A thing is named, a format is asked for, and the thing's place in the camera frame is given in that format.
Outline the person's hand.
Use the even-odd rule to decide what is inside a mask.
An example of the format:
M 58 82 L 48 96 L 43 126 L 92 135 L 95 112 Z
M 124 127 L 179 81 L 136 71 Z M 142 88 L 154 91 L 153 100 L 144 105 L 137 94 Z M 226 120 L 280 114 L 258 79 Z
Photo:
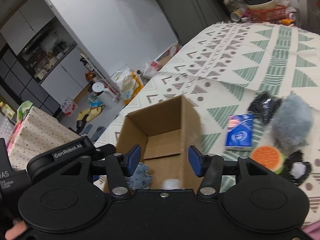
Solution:
M 19 222 L 15 223 L 12 228 L 10 228 L 9 230 L 6 231 L 5 239 L 6 240 L 16 239 L 18 236 L 20 236 L 26 230 L 27 230 L 27 226 L 24 223 L 24 221 L 19 221 Z

